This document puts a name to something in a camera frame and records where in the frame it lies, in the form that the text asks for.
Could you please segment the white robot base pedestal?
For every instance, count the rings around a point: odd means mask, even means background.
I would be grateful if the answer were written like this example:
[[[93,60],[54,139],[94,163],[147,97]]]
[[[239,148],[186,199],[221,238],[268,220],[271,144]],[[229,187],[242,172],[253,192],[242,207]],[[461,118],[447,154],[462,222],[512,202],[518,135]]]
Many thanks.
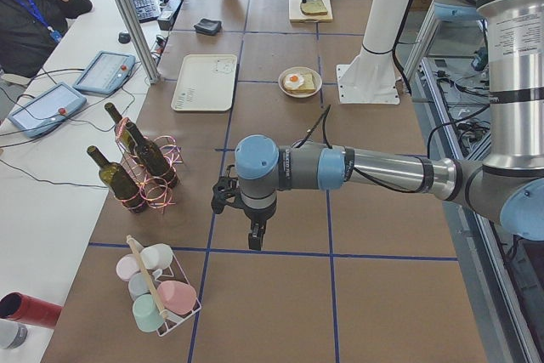
[[[342,104],[400,102],[395,87],[394,49],[410,0],[372,0],[360,53],[348,65],[337,66]]]

